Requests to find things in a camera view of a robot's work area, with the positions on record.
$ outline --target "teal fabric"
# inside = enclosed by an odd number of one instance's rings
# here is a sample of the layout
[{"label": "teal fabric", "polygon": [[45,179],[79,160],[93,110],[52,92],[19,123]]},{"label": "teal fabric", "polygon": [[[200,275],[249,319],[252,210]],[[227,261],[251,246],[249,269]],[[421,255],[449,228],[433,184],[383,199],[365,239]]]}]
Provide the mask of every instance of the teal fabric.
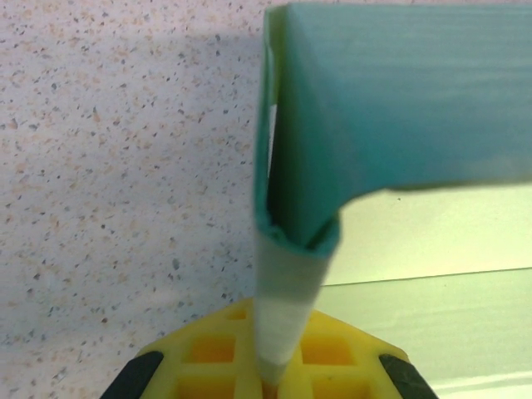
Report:
[{"label": "teal fabric", "polygon": [[278,245],[328,259],[375,190],[531,180],[532,7],[268,10],[254,212]]}]

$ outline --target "speckled countertop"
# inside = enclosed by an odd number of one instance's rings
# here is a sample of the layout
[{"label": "speckled countertop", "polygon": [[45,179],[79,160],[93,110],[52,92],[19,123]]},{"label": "speckled countertop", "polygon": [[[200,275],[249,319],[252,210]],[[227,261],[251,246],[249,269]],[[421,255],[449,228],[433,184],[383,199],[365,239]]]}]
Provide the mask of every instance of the speckled countertop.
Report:
[{"label": "speckled countertop", "polygon": [[99,397],[252,294],[268,3],[2,3],[0,397]]}]

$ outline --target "black rubber corner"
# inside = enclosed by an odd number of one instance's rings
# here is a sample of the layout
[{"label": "black rubber corner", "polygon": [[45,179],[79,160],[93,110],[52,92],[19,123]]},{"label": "black rubber corner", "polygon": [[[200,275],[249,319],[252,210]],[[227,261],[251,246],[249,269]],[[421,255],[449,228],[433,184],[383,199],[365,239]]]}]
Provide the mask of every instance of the black rubber corner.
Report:
[{"label": "black rubber corner", "polygon": [[148,352],[130,360],[100,399],[140,399],[163,357],[161,352]]},{"label": "black rubber corner", "polygon": [[409,362],[392,355],[381,355],[379,360],[403,399],[438,399],[425,379]]}]

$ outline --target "yellow plastic grid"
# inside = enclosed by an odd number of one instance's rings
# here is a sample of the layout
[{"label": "yellow plastic grid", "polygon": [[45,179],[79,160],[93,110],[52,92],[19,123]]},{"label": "yellow plastic grid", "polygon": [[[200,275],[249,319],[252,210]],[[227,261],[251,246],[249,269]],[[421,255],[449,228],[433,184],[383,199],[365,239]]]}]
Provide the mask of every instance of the yellow plastic grid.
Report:
[{"label": "yellow plastic grid", "polygon": [[142,399],[401,399],[378,356],[399,348],[314,311],[278,387],[267,395],[254,364],[251,299],[143,348],[164,354]]}]

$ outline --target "granite surface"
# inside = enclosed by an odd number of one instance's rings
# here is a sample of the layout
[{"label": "granite surface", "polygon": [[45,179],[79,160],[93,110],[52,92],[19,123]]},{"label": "granite surface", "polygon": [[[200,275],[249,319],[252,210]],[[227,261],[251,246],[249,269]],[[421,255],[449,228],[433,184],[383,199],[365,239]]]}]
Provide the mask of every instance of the granite surface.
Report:
[{"label": "granite surface", "polygon": [[253,293],[270,3],[2,3],[0,397],[99,397],[141,347]]}]

